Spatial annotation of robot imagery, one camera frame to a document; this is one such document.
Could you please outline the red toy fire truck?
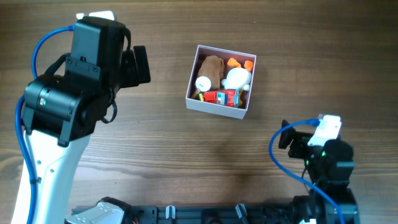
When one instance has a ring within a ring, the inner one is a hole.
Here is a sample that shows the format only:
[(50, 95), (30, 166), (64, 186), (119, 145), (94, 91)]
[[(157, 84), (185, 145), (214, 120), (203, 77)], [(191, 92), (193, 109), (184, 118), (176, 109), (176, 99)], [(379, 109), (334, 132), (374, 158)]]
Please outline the red toy fire truck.
[(207, 103), (214, 103), (232, 108), (239, 108), (243, 103), (240, 100), (239, 91), (234, 89), (206, 91), (203, 94), (203, 100)]

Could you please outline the brown plush bear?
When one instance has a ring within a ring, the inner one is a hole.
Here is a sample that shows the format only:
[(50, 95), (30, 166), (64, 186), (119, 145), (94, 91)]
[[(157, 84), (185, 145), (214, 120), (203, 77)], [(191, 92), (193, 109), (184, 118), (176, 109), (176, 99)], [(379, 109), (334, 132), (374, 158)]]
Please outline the brown plush bear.
[(213, 85), (219, 85), (224, 74), (224, 60), (215, 55), (205, 58), (199, 71), (198, 77), (207, 77)]

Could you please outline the white plush duck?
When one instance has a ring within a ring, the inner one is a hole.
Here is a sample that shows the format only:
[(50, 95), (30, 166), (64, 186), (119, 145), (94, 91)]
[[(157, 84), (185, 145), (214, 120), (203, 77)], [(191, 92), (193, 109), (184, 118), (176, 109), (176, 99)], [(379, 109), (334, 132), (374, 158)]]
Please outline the white plush duck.
[(227, 65), (231, 67), (225, 79), (221, 81), (224, 89), (249, 91), (254, 62), (246, 60), (242, 66), (235, 58), (230, 58)]

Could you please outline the pink cardboard box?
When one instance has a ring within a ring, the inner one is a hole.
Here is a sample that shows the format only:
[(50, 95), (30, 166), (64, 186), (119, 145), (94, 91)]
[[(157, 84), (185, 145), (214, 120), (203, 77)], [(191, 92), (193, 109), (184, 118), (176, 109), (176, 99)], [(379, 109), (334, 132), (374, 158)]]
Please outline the pink cardboard box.
[[(216, 90), (230, 90), (224, 89), (221, 81), (226, 78), (228, 72), (231, 70), (231, 67), (227, 65), (227, 61), (230, 58), (235, 58), (242, 66), (246, 60), (250, 60), (254, 62), (254, 67), (252, 70), (252, 78), (250, 82), (250, 90), (249, 91), (239, 91), (240, 100), (243, 102), (239, 108), (232, 108), (228, 106), (217, 105), (214, 103), (207, 103), (199, 100), (199, 96), (196, 99), (191, 99), (192, 93), (195, 91), (195, 80), (198, 78), (198, 71), (207, 56), (215, 55), (224, 60), (224, 74), (223, 78), (220, 80), (219, 85), (211, 84), (211, 89), (209, 91)], [(192, 67), (192, 71), (189, 78), (189, 83), (187, 87), (187, 93), (185, 96), (186, 106), (188, 109), (202, 111), (206, 113), (218, 114), (222, 116), (228, 116), (237, 119), (243, 119), (249, 106), (251, 92), (252, 92), (252, 83), (254, 79), (254, 71), (256, 67), (256, 59), (257, 57), (253, 54), (247, 54), (243, 52), (237, 52), (226, 49), (219, 49), (216, 47), (209, 47), (205, 45), (199, 45), (197, 47), (197, 51), (195, 54), (195, 59)]]

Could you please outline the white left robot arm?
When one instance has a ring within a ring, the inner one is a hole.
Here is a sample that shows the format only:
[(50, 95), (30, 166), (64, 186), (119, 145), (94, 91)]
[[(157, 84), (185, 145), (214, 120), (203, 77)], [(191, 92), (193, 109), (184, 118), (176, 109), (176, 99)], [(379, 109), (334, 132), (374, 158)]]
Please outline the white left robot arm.
[(26, 86), (15, 129), (24, 158), (13, 223), (131, 223), (128, 204), (104, 198), (66, 216), (75, 171), (97, 122), (117, 112), (122, 88), (151, 80), (146, 48), (110, 11), (81, 15), (65, 31), (72, 49)]

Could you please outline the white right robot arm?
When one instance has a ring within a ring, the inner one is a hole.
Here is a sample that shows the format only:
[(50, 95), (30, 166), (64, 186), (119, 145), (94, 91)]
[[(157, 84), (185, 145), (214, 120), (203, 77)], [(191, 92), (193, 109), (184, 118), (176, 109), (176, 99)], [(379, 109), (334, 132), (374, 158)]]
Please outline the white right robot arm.
[(341, 119), (324, 115), (289, 123), (282, 121), (281, 129), (273, 136), (280, 149), (288, 149), (288, 156), (301, 159), (305, 180), (283, 167), (276, 166), (303, 183), (308, 190), (289, 203), (286, 217), (289, 223), (347, 223), (360, 222), (359, 208), (349, 178), (354, 170), (353, 147), (341, 140)]

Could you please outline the white rattle drum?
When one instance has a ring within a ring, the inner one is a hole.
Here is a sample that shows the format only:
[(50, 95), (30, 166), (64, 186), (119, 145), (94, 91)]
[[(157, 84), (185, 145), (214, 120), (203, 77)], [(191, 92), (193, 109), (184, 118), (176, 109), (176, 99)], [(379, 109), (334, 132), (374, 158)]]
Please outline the white rattle drum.
[(191, 95), (191, 99), (196, 99), (200, 93), (211, 89), (211, 80), (206, 76), (198, 77), (195, 80), (195, 91)]

